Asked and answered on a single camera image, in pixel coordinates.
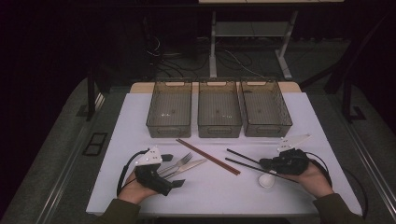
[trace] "tabletop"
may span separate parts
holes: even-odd
[[[132,86],[125,97],[116,128],[111,137],[101,170],[97,177],[87,212],[101,215],[113,198],[123,165],[140,150],[157,146],[162,154],[172,154],[172,161],[163,162],[163,167],[173,164],[189,152],[173,138],[151,138],[146,126],[153,83],[138,83]],[[299,148],[315,153],[325,160],[330,170],[334,191],[346,201],[350,210],[361,214],[361,206],[349,186],[340,164],[324,134],[315,111],[307,95],[299,91],[298,85],[279,82],[283,97],[290,112],[293,126],[288,136],[310,134]],[[273,158],[279,138],[245,137],[238,138],[199,138],[197,127],[198,94],[192,94],[191,137],[183,138],[207,154],[224,161],[241,172],[234,175],[212,161],[207,161],[193,169],[174,176],[170,180],[186,179],[179,189],[172,189],[168,196],[155,195],[141,203],[142,217],[296,217],[317,216],[312,204],[314,198],[296,184],[276,179],[275,184],[264,189],[259,184],[261,172],[226,161],[225,158],[243,159],[227,152],[227,148],[245,156],[259,160]],[[192,161],[203,157],[192,152]]]

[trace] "translucent storage bin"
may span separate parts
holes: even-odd
[[[237,138],[242,128],[236,79],[200,78],[198,133],[201,138]]]
[[[241,77],[239,100],[247,137],[284,137],[292,121],[273,77]]]
[[[191,78],[157,78],[146,125],[152,138],[191,136]]]

